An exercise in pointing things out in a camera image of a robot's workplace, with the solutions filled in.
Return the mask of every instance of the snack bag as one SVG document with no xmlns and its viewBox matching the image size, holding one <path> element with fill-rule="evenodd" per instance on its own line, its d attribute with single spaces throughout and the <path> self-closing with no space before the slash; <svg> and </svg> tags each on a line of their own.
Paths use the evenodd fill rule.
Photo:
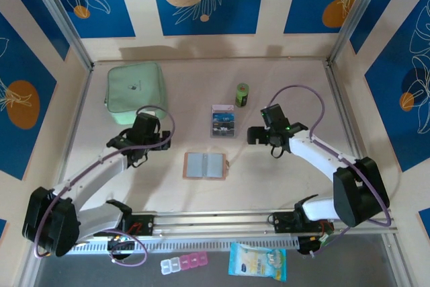
<svg viewBox="0 0 430 287">
<path fill-rule="evenodd" d="M 286 282 L 287 251 L 233 243 L 230 250 L 228 274 L 234 276 L 272 277 L 280 282 Z"/>
</svg>

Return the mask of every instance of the metal corner post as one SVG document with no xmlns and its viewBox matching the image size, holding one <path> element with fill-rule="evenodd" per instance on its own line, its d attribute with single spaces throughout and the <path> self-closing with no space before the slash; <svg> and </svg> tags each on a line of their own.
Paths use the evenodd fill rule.
<svg viewBox="0 0 430 287">
<path fill-rule="evenodd" d="M 72 21 L 70 20 L 69 15 L 67 15 L 66 10 L 62 6 L 60 0 L 42 0 L 48 8 L 51 16 L 54 18 L 55 22 L 59 26 L 61 32 L 64 34 L 65 38 L 69 42 L 69 44 L 75 49 L 79 60 L 83 64 L 83 66 L 91 72 L 93 68 L 93 63 L 88 55 L 87 50 L 82 44 L 81 38 L 79 37 L 78 32 L 76 31 Z"/>
<path fill-rule="evenodd" d="M 341 30 L 339 31 L 335 45 L 331 49 L 327 58 L 329 65 L 336 61 L 337 57 L 343 50 L 343 47 L 350 39 L 352 33 L 354 33 L 354 30 L 356 29 L 360 19 L 363 17 L 364 12 L 368 8 L 370 1 L 371 0 L 355 0 L 345 22 L 341 27 Z"/>
</svg>

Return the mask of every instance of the robotic arm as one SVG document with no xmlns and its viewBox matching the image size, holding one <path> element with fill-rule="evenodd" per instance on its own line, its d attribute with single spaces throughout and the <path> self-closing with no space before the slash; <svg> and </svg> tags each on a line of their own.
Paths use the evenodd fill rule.
<svg viewBox="0 0 430 287">
<path fill-rule="evenodd" d="M 385 207 L 390 201 L 386 193 L 378 166 L 369 157 L 356 159 L 329 146 L 311 135 L 308 128 L 297 122 L 290 124 L 279 104 L 262 109 L 265 127 L 250 127 L 248 143 L 271 145 L 273 150 L 284 151 L 302 157 L 319 169 L 333 183 L 333 197 L 310 196 L 295 205 L 294 219 L 300 225 L 321 219 L 340 219 L 349 227 L 356 227 L 363 221 L 382 211 L 382 207 L 370 189 L 362 183 L 357 170 L 364 174 Z"/>
<path fill-rule="evenodd" d="M 279 105 L 269 106 L 261 114 L 265 126 L 248 129 L 249 144 L 271 145 L 272 155 L 279 147 L 281 154 L 275 158 L 280 158 L 285 151 L 300 156 L 333 183 L 333 197 L 309 196 L 296 203 L 293 212 L 273 213 L 275 232 L 318 232 L 322 219 L 340 219 L 349 227 L 356 227 L 381 212 L 382 206 L 389 207 L 390 201 L 373 160 L 345 155 L 313 136 L 303 124 L 290 124 Z M 40 187 L 32 193 L 23 236 L 48 252 L 62 256 L 89 235 L 107 229 L 128 231 L 132 224 L 141 223 L 139 215 L 133 215 L 130 207 L 116 200 L 88 210 L 82 207 L 111 178 L 144 163 L 149 150 L 167 150 L 173 131 L 174 123 L 172 133 L 160 135 L 158 118 L 138 114 L 132 128 L 125 129 L 107 143 L 109 149 L 104 156 L 99 156 L 98 162 L 51 190 Z M 78 177 L 79 183 L 72 185 Z M 134 234 L 141 235 L 143 230 L 144 235 L 151 235 L 152 225 L 140 226 Z"/>
<path fill-rule="evenodd" d="M 141 159 L 144 158 L 143 162 L 148 159 L 150 149 L 127 150 L 128 147 L 156 146 L 157 143 L 165 142 L 170 137 L 169 131 L 163 131 L 161 135 L 159 131 L 160 122 L 157 117 L 140 113 L 137 115 L 133 127 L 125 129 L 106 144 L 108 150 L 104 156 L 99 156 L 99 160 L 105 160 L 104 157 L 117 150 L 121 150 L 121 153 L 88 172 L 77 185 L 71 186 L 70 183 L 77 175 L 82 174 L 82 171 L 51 190 L 42 187 L 36 189 L 28 203 L 22 229 L 23 236 L 35 242 L 42 217 L 64 188 L 69 189 L 54 205 L 46 219 L 38 241 L 39 246 L 60 257 L 66 254 L 77 241 L 89 235 L 115 228 L 127 231 L 131 224 L 136 222 L 136 219 L 133 219 L 132 209 L 119 201 L 108 200 L 97 208 L 81 209 L 86 201 L 111 178 L 130 167 L 140 166 Z M 171 142 L 168 140 L 165 144 L 151 150 L 167 150 L 170 144 Z"/>
</svg>

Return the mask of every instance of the wooden floor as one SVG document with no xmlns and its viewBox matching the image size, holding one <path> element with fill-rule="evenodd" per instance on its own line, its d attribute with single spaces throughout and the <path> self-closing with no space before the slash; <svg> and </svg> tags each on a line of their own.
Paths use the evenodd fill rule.
<svg viewBox="0 0 430 287">
<path fill-rule="evenodd" d="M 67 166 L 71 176 L 104 148 L 126 126 L 117 125 L 103 104 L 107 73 L 123 63 L 95 66 L 73 149 Z M 292 207 L 312 194 L 331 194 L 332 183 L 306 161 L 289 154 L 281 159 L 270 148 L 249 146 L 247 129 L 262 126 L 259 110 L 274 93 L 289 84 L 316 89 L 326 103 L 326 114 L 315 134 L 330 145 L 351 154 L 345 131 L 320 60 L 236 58 L 229 60 L 163 61 L 169 98 L 177 131 L 168 151 L 150 152 L 138 169 L 129 169 L 107 183 L 85 207 L 94 207 L 115 198 L 134 211 L 223 211 Z M 212 104 L 233 104 L 238 83 L 249 84 L 248 104 L 236 108 L 238 136 L 210 138 Z M 318 118 L 317 98 L 303 89 L 282 93 L 282 105 L 290 122 L 309 127 Z M 170 121 L 162 121 L 168 130 Z M 226 153 L 230 171 L 224 181 L 182 178 L 186 152 Z"/>
</svg>

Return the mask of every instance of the green battery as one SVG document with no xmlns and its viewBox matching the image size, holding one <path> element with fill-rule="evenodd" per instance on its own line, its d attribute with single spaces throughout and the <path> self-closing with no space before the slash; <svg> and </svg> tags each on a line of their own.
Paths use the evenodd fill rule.
<svg viewBox="0 0 430 287">
<path fill-rule="evenodd" d="M 239 83 L 236 88 L 236 106 L 245 107 L 248 101 L 249 86 Z"/>
</svg>

